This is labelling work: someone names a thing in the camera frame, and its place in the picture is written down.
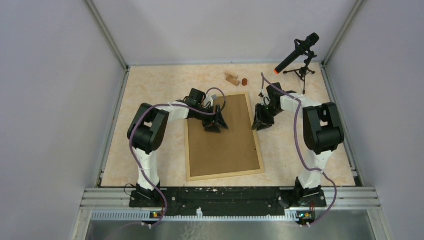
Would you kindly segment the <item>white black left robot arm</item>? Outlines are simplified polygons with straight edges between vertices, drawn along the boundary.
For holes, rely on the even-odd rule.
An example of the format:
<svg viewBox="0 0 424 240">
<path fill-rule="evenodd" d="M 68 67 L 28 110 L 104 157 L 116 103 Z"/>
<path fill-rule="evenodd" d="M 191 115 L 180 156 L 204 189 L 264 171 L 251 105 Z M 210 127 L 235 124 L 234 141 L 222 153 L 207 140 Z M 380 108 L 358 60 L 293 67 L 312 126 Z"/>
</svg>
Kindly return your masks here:
<svg viewBox="0 0 424 240">
<path fill-rule="evenodd" d="M 198 89 L 174 102 L 151 105 L 142 103 L 132 120 L 127 138 L 129 149 L 138 165 L 138 180 L 131 192 L 130 207 L 157 207 L 168 205 L 160 189 L 158 150 L 169 123 L 195 119 L 206 132 L 221 133 L 229 129 L 223 117 L 226 103 L 216 103 L 217 96 Z"/>
</svg>

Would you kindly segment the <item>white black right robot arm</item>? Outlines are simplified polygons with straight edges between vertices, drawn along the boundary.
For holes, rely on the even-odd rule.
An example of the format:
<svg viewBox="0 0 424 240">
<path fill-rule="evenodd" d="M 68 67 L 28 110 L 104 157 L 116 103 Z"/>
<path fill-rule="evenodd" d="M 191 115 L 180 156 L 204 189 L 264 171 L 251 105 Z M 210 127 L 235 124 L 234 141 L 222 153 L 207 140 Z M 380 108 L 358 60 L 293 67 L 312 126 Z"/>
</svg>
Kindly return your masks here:
<svg viewBox="0 0 424 240">
<path fill-rule="evenodd" d="M 310 206 L 323 201 L 322 176 L 325 166 L 338 146 L 344 142 L 345 134 L 335 103 L 320 103 L 306 98 L 295 91 L 283 92 L 279 83 L 272 83 L 261 92 L 261 103 L 256 104 L 253 130 L 272 127 L 274 118 L 286 111 L 294 114 L 293 129 L 302 119 L 303 140 L 308 149 L 300 156 L 303 172 L 296 178 L 292 192 L 282 197 L 284 207 Z"/>
</svg>

